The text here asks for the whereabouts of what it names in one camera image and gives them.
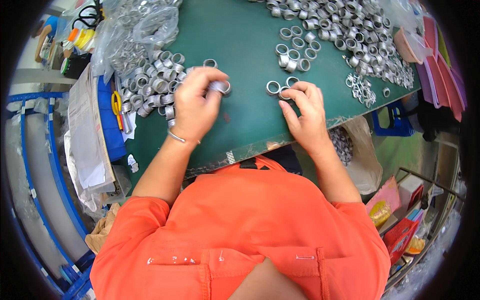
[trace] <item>person in blue shirt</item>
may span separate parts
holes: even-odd
[[[36,31],[32,33],[33,38],[40,36],[35,51],[35,61],[42,62],[40,51],[42,50],[43,42],[47,37],[53,38],[55,36],[55,33],[57,32],[57,22],[58,17],[50,16],[46,21],[40,21],[37,25]]]

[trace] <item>metal handle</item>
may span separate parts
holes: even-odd
[[[123,132],[125,134],[132,133],[132,126],[130,125],[130,120],[128,120],[127,113],[121,112],[121,116],[123,118]]]

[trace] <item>red bag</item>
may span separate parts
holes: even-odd
[[[390,263],[395,264],[403,255],[410,243],[419,222],[403,218],[395,227],[385,233],[384,243],[390,255]]]

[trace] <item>orange shirt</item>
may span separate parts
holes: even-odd
[[[362,203],[327,202],[308,179],[257,157],[198,176],[171,210],[132,197],[90,279],[103,299],[227,299],[269,257],[313,299],[379,299],[387,249]]]

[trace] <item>person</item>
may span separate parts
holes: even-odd
[[[227,75],[196,68],[176,124],[119,210],[92,266],[98,299],[379,299],[390,258],[330,141],[322,92],[296,82],[280,107],[315,162],[317,186],[257,156],[196,178],[189,157],[214,124]]]
[[[46,21],[41,20],[36,27],[36,31],[32,34],[32,38],[40,36],[38,39],[38,45],[35,51],[35,61],[42,62],[42,58],[40,57],[40,52],[42,50],[43,42],[47,37],[53,38],[57,32],[57,22],[58,17],[50,16]]]

